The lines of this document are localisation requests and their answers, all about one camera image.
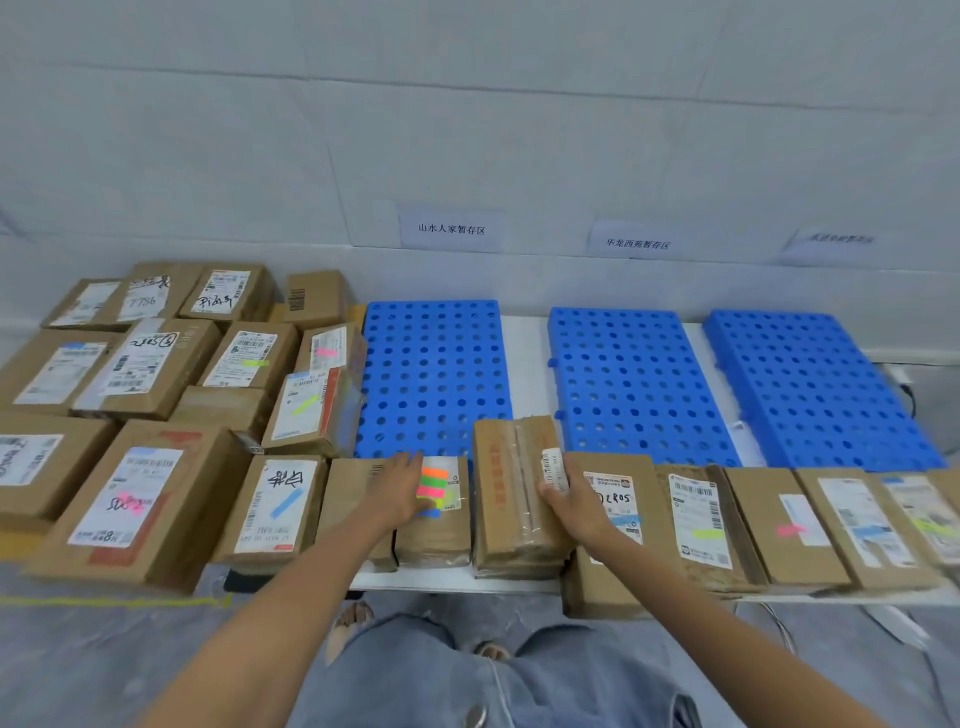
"paper sign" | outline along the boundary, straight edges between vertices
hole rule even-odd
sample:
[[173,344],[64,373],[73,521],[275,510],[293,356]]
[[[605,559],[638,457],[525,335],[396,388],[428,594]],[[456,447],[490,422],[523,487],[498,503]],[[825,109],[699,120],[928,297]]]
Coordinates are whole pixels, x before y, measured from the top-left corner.
[[507,237],[503,210],[397,203],[396,216],[403,248],[496,253]]

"person's left hand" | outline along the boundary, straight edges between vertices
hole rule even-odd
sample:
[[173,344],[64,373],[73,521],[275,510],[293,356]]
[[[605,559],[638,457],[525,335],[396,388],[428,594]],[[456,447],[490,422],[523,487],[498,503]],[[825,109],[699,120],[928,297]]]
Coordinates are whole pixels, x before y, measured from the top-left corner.
[[434,508],[433,500],[417,497],[422,468],[422,452],[413,457],[409,452],[398,452],[388,458],[383,470],[367,487],[360,507],[390,531],[404,525],[420,511]]

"barcode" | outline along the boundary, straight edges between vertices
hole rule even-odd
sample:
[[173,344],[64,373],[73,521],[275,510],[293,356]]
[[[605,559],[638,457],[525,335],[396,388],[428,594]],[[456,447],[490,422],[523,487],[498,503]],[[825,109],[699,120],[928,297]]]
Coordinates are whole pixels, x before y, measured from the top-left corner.
[[306,300],[306,288],[294,288],[290,291],[290,310],[303,311],[303,305]]

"person's right hand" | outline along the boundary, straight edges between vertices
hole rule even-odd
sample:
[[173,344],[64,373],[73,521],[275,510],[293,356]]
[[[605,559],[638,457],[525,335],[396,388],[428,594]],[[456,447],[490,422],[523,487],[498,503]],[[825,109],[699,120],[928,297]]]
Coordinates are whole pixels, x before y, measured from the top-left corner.
[[570,490],[566,494],[542,481],[537,485],[537,490],[557,514],[567,533],[587,551],[593,552],[605,539],[615,536],[619,531],[610,522],[600,497],[569,454],[564,455],[564,469],[570,483]]

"blue plastic pallet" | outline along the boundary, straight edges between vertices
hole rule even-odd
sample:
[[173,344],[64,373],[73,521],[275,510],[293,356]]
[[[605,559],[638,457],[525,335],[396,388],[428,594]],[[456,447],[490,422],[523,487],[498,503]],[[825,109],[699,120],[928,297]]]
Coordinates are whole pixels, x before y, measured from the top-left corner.
[[513,417],[496,301],[367,306],[355,457],[467,455],[476,420]]
[[716,310],[704,333],[771,467],[946,466],[832,316]]
[[566,449],[740,465],[675,313],[553,308],[547,330]]

